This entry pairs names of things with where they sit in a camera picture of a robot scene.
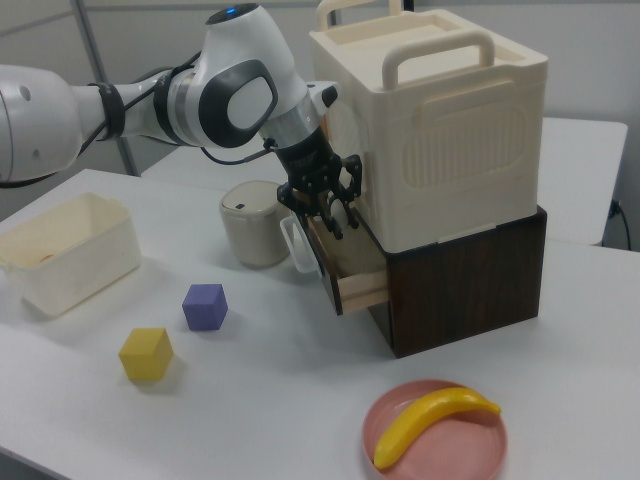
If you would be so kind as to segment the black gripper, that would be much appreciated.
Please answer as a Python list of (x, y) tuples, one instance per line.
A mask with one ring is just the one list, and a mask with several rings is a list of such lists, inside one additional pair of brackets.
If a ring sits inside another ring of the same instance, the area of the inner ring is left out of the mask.
[(357, 154), (341, 158), (321, 127), (300, 142), (286, 146), (275, 139), (274, 152), (287, 174), (277, 200), (302, 219), (320, 217), (337, 240), (342, 228), (360, 225), (351, 204), (362, 192), (363, 167)]

